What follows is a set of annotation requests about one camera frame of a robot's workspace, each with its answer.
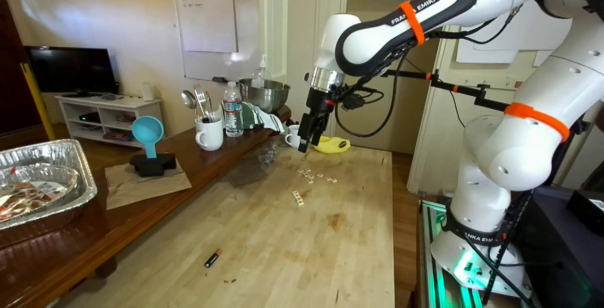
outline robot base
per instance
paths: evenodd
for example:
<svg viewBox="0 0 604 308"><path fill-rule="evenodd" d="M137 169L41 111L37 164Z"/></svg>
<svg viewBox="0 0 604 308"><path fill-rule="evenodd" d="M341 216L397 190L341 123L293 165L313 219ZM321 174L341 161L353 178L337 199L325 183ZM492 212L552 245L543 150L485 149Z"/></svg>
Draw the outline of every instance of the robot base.
<svg viewBox="0 0 604 308"><path fill-rule="evenodd" d="M484 255L487 255L487 247L477 245ZM453 278L460 286L483 291L489 283L490 268L474 252L472 247L461 237L451 231L440 231L430 246L434 260ZM494 260L499 248L492 248L490 259ZM502 263L522 263L517 250L510 245L504 254ZM532 286L523 266L500 267L500 271L527 297L531 296ZM501 280L495 278L493 293L517 297L516 293Z"/></svg>

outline orange strap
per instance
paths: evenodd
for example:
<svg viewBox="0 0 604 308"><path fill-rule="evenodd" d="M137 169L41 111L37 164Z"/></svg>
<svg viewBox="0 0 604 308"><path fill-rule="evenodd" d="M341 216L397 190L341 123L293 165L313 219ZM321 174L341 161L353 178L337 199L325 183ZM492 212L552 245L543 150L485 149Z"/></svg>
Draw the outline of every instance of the orange strap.
<svg viewBox="0 0 604 308"><path fill-rule="evenodd" d="M568 130L567 126L564 125L564 123L546 113L535 110L532 106L520 104L519 102L513 102L507 108L505 108L504 113L520 118L530 117L536 119L537 121L545 123L546 125L549 125L561 134L562 142L566 141L568 136L570 135L570 130Z"/></svg>
<svg viewBox="0 0 604 308"><path fill-rule="evenodd" d="M411 29L417 38L417 46L420 46L426 41L426 38L423 36L423 29L417 21L415 10L413 9L409 0L399 5L399 9L401 9L405 14L407 21L409 22L409 25L411 25Z"/></svg>

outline yellow sponge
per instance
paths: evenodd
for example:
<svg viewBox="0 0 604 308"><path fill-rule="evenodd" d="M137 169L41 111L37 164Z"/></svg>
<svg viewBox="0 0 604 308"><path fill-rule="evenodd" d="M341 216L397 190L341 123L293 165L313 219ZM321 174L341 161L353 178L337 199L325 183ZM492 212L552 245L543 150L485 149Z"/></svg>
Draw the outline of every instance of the yellow sponge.
<svg viewBox="0 0 604 308"><path fill-rule="evenodd" d="M350 148L350 141L339 137L321 136L319 145L315 147L317 151L322 153L340 153Z"/></svg>

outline bottle label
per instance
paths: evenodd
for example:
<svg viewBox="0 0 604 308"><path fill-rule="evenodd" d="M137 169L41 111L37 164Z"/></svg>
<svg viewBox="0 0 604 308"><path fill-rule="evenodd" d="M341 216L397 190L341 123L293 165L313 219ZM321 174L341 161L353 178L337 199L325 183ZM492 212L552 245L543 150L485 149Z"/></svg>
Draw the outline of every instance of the bottle label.
<svg viewBox="0 0 604 308"><path fill-rule="evenodd" d="M241 102L224 101L224 104L225 104L226 113L237 113L237 112L241 112L241 110L242 110Z"/></svg>

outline yellow pole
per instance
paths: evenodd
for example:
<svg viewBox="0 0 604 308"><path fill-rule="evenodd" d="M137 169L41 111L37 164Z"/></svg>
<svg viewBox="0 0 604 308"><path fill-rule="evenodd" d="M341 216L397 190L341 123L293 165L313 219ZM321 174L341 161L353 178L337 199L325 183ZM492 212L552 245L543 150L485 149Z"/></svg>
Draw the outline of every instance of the yellow pole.
<svg viewBox="0 0 604 308"><path fill-rule="evenodd" d="M32 93L32 97L36 103L36 108L40 114L40 118L42 119L42 125L44 125L44 130L46 131L48 140L54 141L56 140L56 136L54 135L52 124L50 123L48 113L46 112L46 107L44 106L44 101L42 100L42 96L40 94L40 89L37 87L37 83L34 79L34 75L32 74L32 70L30 69L30 65L28 63L21 63L21 71L23 71L23 76L25 76L27 86L30 87L30 92Z"/></svg>

